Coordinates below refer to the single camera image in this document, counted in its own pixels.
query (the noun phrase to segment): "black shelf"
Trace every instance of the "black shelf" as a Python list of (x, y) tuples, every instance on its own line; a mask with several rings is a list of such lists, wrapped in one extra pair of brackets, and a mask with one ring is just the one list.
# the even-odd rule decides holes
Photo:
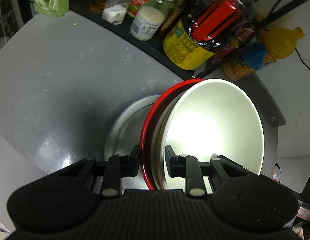
[(121, 25), (113, 25), (102, 19), (101, 15), (96, 15), (89, 10), (90, 0), (70, 0), (70, 10), (96, 22), (97, 24), (105, 27), (106, 29), (114, 32), (118, 36), (122, 37), (126, 41), (135, 45), (160, 63), (162, 63), (169, 70), (174, 72), (183, 80), (194, 78), (194, 71), (187, 71), (179, 68), (173, 62), (171, 62), (165, 54), (161, 51), (163, 38), (154, 37), (149, 41), (139, 41), (134, 38), (130, 33), (130, 26), (132, 20), (125, 17), (124, 22)]

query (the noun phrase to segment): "white container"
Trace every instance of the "white container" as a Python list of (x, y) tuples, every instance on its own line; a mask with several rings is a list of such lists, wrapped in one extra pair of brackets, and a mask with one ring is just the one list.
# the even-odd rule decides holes
[(174, 0), (149, 0), (138, 11), (131, 25), (131, 34), (140, 41), (148, 41), (162, 25)]

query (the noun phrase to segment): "white plate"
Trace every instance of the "white plate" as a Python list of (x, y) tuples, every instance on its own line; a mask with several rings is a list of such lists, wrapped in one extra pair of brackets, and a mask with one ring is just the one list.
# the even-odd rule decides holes
[[(159, 95), (147, 96), (127, 107), (117, 118), (105, 143), (105, 160), (116, 154), (130, 154), (134, 145), (139, 145), (143, 123)], [(122, 188), (148, 189), (141, 170), (135, 178), (122, 178)]]
[[(256, 174), (262, 168), (264, 137), (259, 115), (245, 92), (225, 80), (209, 79), (195, 84), (168, 117), (160, 146), (160, 162), (165, 169), (163, 184), (168, 189), (184, 189), (184, 179), (168, 176), (167, 145), (176, 155), (192, 155), (203, 162), (224, 155)], [(210, 191), (207, 179), (204, 182)]]

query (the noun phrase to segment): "stack of plates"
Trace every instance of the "stack of plates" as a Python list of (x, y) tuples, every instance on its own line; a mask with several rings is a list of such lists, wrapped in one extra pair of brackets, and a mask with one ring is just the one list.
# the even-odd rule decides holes
[[(135, 144), (140, 146), (141, 170), (137, 179), (126, 178), (125, 188), (184, 188), (183, 178), (168, 176), (167, 145), (176, 155), (204, 162), (224, 155), (256, 174), (263, 162), (263, 130), (252, 101), (239, 87), (220, 79), (187, 80), (161, 96), (130, 105), (109, 133), (106, 159), (129, 154)], [(208, 179), (204, 182), (211, 192)]]

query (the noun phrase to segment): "glass jar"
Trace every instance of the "glass jar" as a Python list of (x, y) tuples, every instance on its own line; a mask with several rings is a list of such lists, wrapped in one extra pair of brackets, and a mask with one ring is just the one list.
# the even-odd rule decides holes
[(131, 0), (107, 0), (102, 18), (114, 25), (123, 22)]

